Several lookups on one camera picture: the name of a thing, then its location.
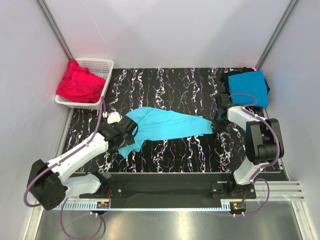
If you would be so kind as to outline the folded blue t shirt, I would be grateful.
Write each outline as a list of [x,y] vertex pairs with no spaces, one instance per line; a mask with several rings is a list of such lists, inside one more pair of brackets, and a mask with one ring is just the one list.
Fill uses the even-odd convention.
[[229,92],[234,104],[253,105],[266,108],[269,104],[268,88],[263,71],[250,71],[228,77]]

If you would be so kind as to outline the aluminium front frame rail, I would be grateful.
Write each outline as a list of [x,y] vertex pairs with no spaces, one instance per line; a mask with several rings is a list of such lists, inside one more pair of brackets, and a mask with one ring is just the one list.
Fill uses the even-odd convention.
[[224,192],[227,182],[124,182],[110,181],[96,186],[96,182],[89,180],[83,183],[71,179],[64,185],[50,186],[44,190],[37,188],[32,190],[33,196],[42,204],[48,204],[51,208],[59,205],[67,198],[74,199],[128,199],[132,196],[202,196],[213,199],[236,199],[248,200],[256,199],[261,196],[280,198],[290,196],[292,198],[302,197],[298,183],[290,181],[265,181],[257,180],[249,189],[236,197]]

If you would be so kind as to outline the right small circuit board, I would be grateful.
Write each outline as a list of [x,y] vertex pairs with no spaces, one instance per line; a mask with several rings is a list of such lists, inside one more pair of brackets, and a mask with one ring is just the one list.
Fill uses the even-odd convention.
[[246,203],[244,201],[241,202],[233,202],[232,203],[232,208],[234,210],[240,210],[240,209],[245,209],[247,207]]

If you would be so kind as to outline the aluminium corner post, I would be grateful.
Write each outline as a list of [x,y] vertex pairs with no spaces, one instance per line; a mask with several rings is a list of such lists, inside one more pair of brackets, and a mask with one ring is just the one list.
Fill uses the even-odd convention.
[[67,59],[70,61],[74,58],[65,38],[62,35],[62,32],[48,6],[45,0],[35,0],[37,3],[41,13],[43,14],[47,24],[49,25],[53,35],[55,36],[58,44],[60,45],[63,53],[67,57]]
[[285,8],[279,22],[277,23],[270,39],[268,40],[257,64],[255,65],[255,68],[257,70],[260,70],[262,66],[264,65],[267,57],[271,53],[277,39],[279,38],[282,30],[284,29],[285,25],[289,21],[289,18],[291,17],[292,13],[294,12],[295,8],[297,7],[299,0],[290,0],[287,7]]

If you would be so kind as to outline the folded black t shirt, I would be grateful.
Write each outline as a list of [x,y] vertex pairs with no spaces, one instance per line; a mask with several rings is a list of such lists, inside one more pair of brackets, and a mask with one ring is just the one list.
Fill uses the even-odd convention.
[[[254,70],[252,68],[243,67],[240,70],[232,70],[230,72],[223,73],[221,75],[220,81],[225,86],[227,94],[232,97],[232,95],[230,94],[230,91],[229,91],[229,84],[228,84],[228,77],[229,76],[236,75],[236,74],[241,74],[241,73],[253,72],[253,71]],[[265,81],[266,81],[266,84],[267,84],[267,90],[268,90],[268,94],[269,94],[270,87],[269,87],[266,79],[265,79]],[[253,106],[253,107],[255,107],[255,105],[257,104],[257,100],[254,97],[250,96],[250,95],[248,95],[248,97],[253,98],[255,100],[255,103],[254,104],[247,104],[247,105],[244,105],[244,106]]]

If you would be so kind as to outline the white plastic basket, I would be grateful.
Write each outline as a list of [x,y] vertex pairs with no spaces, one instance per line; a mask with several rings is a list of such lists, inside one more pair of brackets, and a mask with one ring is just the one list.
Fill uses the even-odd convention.
[[97,110],[110,83],[114,62],[104,58],[75,58],[55,93],[55,102],[69,108]]

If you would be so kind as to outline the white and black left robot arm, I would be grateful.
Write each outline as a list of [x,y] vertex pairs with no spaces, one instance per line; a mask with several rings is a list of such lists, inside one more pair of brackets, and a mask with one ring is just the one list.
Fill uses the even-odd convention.
[[128,116],[110,115],[111,122],[98,124],[82,143],[64,154],[44,162],[35,161],[28,177],[26,192],[37,200],[37,206],[50,211],[70,197],[103,198],[108,195],[109,176],[87,172],[73,174],[96,156],[134,144],[138,124]]

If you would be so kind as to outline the red t shirt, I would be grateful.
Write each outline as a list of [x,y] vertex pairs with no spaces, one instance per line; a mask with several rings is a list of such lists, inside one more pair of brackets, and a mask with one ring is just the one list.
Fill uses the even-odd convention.
[[97,103],[106,80],[91,73],[75,59],[68,62],[65,74],[59,83],[56,94],[71,102]]

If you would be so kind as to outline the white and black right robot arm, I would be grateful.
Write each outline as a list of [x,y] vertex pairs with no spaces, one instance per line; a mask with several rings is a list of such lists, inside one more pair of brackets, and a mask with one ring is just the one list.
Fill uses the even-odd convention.
[[239,198],[255,177],[265,168],[273,166],[284,155],[280,123],[275,118],[260,117],[245,106],[231,102],[227,94],[215,98],[217,111],[211,124],[214,132],[226,131],[228,125],[236,124],[245,132],[246,157],[240,167],[229,177],[224,192]]

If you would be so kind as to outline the left aluminium corner post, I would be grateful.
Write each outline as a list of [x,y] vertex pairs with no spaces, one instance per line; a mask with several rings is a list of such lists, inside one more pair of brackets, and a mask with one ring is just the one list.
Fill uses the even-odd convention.
[[62,32],[48,6],[45,0],[35,0],[37,3],[41,13],[43,14],[47,24],[49,25],[53,35],[55,36],[58,44],[60,45],[63,53],[67,57],[67,59],[70,61],[74,58],[65,38],[62,35]]

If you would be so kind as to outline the right aluminium corner post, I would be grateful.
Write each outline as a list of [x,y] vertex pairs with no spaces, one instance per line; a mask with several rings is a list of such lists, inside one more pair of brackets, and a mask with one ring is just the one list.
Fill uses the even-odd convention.
[[285,8],[279,22],[277,23],[270,39],[268,40],[257,64],[255,65],[255,68],[257,70],[260,70],[262,66],[264,65],[267,57],[271,53],[277,39],[279,38],[282,30],[284,29],[285,25],[289,21],[289,18],[291,17],[292,13],[294,12],[295,8],[297,7],[299,0],[290,0],[287,7]]

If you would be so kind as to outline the small circuit board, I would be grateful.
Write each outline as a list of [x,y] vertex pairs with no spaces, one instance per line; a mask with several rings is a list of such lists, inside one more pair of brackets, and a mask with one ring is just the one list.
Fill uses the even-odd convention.
[[240,209],[245,209],[247,207],[246,203],[244,201],[241,202],[233,202],[232,203],[232,208],[234,210],[240,210]]
[[110,202],[109,201],[98,201],[96,207],[99,209],[109,209]]

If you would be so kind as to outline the light cyan t shirt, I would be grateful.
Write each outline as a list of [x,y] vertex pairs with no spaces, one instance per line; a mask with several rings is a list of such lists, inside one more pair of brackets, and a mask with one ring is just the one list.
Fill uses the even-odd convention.
[[145,141],[164,141],[212,134],[212,122],[202,116],[182,114],[172,110],[140,107],[126,114],[137,123],[134,143],[118,150],[124,158],[139,152]]

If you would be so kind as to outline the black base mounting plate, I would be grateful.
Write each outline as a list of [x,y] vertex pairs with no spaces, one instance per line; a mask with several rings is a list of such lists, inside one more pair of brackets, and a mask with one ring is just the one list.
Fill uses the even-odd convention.
[[229,191],[228,173],[112,173],[98,194],[85,193],[84,199],[105,199],[111,193],[111,208],[142,210],[212,209],[221,200],[254,200],[253,185],[238,193]]

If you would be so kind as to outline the left small circuit board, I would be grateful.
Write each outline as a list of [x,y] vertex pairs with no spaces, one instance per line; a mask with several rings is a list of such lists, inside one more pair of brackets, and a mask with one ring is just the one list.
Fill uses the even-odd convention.
[[109,209],[110,202],[109,201],[98,201],[96,207],[99,209]]

